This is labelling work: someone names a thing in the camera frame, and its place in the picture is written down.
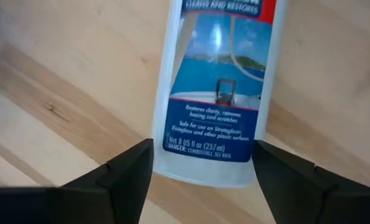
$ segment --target sky image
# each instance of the sky image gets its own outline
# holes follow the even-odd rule
[[[200,14],[192,32],[186,56],[209,56],[229,53],[230,15]],[[244,17],[236,18],[233,51],[266,65],[272,26]]]

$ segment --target product label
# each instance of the product label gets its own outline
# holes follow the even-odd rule
[[[163,148],[247,162],[276,0],[183,0]]]

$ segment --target plastic bottle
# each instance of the plastic bottle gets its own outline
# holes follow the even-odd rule
[[[252,143],[266,131],[286,5],[171,2],[154,111],[155,172],[212,187],[252,183]]]

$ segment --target wooden surface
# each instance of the wooden surface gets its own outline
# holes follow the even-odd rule
[[[62,185],[149,137],[168,0],[0,0],[0,185]],[[370,186],[370,1],[290,0],[268,141]],[[141,223],[274,223],[258,184],[154,175]]]

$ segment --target wooden table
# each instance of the wooden table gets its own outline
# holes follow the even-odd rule
[[[168,0],[0,0],[0,185],[62,185],[149,137]],[[370,1],[290,0],[268,141],[370,186]],[[154,175],[141,223],[274,223],[258,186]]]

